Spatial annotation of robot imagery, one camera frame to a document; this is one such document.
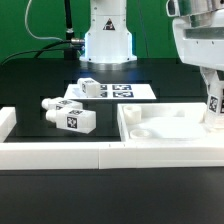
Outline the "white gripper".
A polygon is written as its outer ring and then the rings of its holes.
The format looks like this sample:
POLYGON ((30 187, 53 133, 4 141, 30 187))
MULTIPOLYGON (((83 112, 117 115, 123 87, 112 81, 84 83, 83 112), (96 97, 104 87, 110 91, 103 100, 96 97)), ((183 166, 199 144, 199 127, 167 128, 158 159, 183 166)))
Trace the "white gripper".
POLYGON ((213 14, 209 27, 191 28, 186 17, 175 18, 172 26, 181 61, 201 66, 207 94, 217 95, 219 79, 216 70, 224 71, 224 14, 213 14))

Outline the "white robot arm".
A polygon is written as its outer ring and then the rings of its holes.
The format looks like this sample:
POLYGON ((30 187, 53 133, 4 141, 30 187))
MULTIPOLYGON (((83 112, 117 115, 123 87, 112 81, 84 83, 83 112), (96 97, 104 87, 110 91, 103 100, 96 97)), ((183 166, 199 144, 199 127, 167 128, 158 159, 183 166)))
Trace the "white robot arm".
MULTIPOLYGON (((135 61, 126 27, 127 0, 90 0, 91 26, 83 62, 102 65, 135 61)), ((210 95, 224 92, 224 0, 167 0, 166 12, 182 62, 198 66, 210 95)))

